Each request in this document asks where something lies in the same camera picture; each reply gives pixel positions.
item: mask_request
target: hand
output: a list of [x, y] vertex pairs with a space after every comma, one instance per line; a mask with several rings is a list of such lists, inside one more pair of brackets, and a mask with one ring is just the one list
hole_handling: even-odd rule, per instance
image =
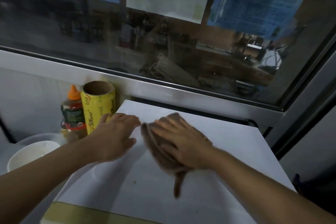
[[169, 122], [156, 120], [155, 123], [162, 128], [153, 128], [157, 135], [172, 142], [175, 146], [163, 145], [180, 163], [195, 169], [208, 168], [208, 157], [213, 149], [212, 143], [206, 140], [202, 134], [180, 119], [182, 124], [167, 117]]
[[133, 130], [141, 125], [137, 116], [116, 113], [106, 122], [108, 116], [109, 114], [103, 115], [97, 128], [81, 140], [93, 150], [94, 162], [116, 160], [137, 141], [129, 138]]

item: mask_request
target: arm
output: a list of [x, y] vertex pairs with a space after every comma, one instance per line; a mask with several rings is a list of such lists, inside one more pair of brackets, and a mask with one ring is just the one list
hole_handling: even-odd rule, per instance
[[184, 120], [155, 121], [153, 132], [176, 148], [164, 148], [192, 168], [213, 169], [234, 191], [250, 214], [262, 223], [336, 223], [336, 217], [294, 191], [254, 170], [229, 153], [212, 147]]
[[135, 144], [132, 131], [140, 125], [135, 116], [117, 113], [84, 139], [0, 176], [0, 223], [19, 223], [58, 184], [81, 167], [114, 160]]

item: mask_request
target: plastic lid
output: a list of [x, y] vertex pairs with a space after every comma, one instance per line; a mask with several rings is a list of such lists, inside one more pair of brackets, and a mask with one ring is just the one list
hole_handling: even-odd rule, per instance
[[71, 88], [68, 92], [68, 98], [70, 100], [78, 100], [81, 99], [81, 93], [76, 89], [75, 85], [71, 85]]

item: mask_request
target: glass window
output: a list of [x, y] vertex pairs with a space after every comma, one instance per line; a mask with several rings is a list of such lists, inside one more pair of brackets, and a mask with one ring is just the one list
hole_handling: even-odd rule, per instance
[[0, 45], [280, 106], [336, 0], [0, 0]]

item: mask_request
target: sauce bottle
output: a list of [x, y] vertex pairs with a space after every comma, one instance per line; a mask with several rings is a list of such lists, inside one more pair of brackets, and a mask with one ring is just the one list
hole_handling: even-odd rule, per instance
[[68, 98], [61, 106], [63, 114], [62, 125], [65, 126], [65, 138], [68, 142], [77, 141], [87, 136], [83, 105], [80, 92], [72, 85]]

